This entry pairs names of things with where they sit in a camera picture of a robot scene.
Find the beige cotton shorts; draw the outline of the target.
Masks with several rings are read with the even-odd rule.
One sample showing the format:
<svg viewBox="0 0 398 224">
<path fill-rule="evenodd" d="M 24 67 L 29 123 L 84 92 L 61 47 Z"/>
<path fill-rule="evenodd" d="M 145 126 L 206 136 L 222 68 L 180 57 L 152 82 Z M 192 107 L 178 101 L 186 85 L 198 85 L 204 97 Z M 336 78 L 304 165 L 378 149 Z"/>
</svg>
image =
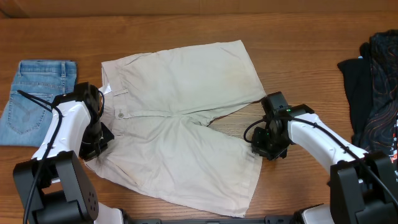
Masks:
<svg viewBox="0 0 398 224">
<path fill-rule="evenodd" d="M 135 54 L 101 64 L 102 122 L 114 134 L 87 167 L 137 193 L 244 217 L 262 159 L 210 123 L 265 96 L 240 41 Z"/>
</svg>

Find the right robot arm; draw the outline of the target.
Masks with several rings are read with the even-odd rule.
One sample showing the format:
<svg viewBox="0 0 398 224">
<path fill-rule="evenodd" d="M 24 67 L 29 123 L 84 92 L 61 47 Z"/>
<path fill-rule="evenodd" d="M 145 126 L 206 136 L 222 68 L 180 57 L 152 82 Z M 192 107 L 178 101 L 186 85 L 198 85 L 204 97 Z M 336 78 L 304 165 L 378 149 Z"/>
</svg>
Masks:
<svg viewBox="0 0 398 224">
<path fill-rule="evenodd" d="M 265 223 L 396 224 L 395 169 L 383 152 L 367 152 L 344 140 L 305 104 L 290 106 L 281 92 L 262 99 L 264 128 L 252 124 L 252 151 L 269 161 L 285 158 L 290 145 L 309 152 L 329 173 L 330 203 L 270 216 Z"/>
</svg>

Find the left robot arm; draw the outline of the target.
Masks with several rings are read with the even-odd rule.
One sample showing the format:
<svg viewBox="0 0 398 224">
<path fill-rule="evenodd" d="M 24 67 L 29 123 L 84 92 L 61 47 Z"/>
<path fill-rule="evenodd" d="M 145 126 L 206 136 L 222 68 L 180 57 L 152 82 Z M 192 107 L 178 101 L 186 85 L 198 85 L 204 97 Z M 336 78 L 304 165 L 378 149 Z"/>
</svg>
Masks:
<svg viewBox="0 0 398 224">
<path fill-rule="evenodd" d="M 52 112 L 52 122 L 29 161 L 16 164 L 14 183 L 24 206 L 24 223 L 128 223 L 119 208 L 98 195 L 81 161 L 97 158 L 114 139 L 101 122 L 104 95 L 94 85 L 80 83 L 71 93 L 49 103 L 24 91 L 20 94 Z"/>
</svg>

